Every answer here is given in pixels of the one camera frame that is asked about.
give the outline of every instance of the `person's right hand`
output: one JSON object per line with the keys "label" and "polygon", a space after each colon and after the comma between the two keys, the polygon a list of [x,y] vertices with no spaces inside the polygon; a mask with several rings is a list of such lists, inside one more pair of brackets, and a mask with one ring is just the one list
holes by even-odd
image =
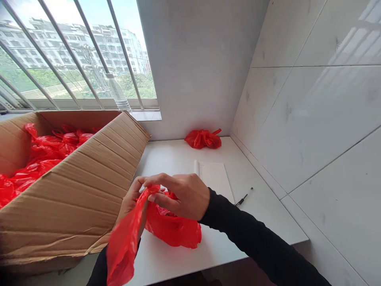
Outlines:
{"label": "person's right hand", "polygon": [[173,200],[162,193],[148,197],[151,202],[173,212],[177,216],[192,220],[201,220],[209,205],[210,192],[208,187],[196,174],[174,175],[161,173],[151,176],[144,182],[145,187],[162,185],[173,192],[178,200]]}

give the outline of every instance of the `plastic water bottle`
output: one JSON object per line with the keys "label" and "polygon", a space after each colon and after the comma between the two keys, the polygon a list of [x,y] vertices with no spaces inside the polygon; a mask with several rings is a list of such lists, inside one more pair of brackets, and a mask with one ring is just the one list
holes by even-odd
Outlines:
{"label": "plastic water bottle", "polygon": [[128,103],[127,97],[124,95],[122,87],[116,81],[112,73],[106,73],[108,79],[108,86],[110,88],[110,93],[112,98],[115,100],[116,106],[119,110],[126,110],[128,113],[132,113],[130,104]]}

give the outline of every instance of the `sky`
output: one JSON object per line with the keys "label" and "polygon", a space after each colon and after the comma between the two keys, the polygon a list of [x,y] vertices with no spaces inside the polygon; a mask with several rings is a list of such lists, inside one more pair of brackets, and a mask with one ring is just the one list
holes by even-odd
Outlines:
{"label": "sky", "polygon": [[[29,23],[31,17],[48,21],[37,0],[8,0],[8,2],[28,28],[33,28]],[[106,0],[79,0],[79,3],[90,25],[115,26]],[[45,4],[58,23],[83,25],[73,0],[45,0]],[[142,49],[147,51],[136,0],[112,0],[112,5],[119,26],[135,33]],[[4,7],[0,8],[0,20],[14,22]]]}

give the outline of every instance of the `cardboard box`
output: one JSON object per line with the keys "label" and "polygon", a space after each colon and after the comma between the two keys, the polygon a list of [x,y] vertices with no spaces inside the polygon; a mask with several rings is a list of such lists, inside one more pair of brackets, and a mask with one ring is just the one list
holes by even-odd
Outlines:
{"label": "cardboard box", "polygon": [[72,268],[103,249],[150,139],[126,112],[31,112],[0,122],[0,173],[25,167],[29,122],[39,136],[63,124],[102,129],[0,210],[0,259],[28,275]]}

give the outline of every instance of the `white countertop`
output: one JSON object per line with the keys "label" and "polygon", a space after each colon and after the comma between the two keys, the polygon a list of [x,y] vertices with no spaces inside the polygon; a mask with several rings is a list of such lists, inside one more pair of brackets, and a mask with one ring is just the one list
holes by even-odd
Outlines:
{"label": "white countertop", "polygon": [[[221,140],[222,147],[215,150],[193,149],[183,140],[149,142],[136,175],[189,174],[194,172],[194,160],[223,162],[235,201],[249,193],[241,210],[264,222],[288,244],[308,240],[234,141],[230,137]],[[128,285],[148,285],[247,257],[226,234],[206,226],[201,230],[202,241],[197,249],[171,247],[145,230],[135,259],[135,274]],[[24,280],[20,285],[84,285],[96,256],[88,255],[64,275],[40,275]]]}

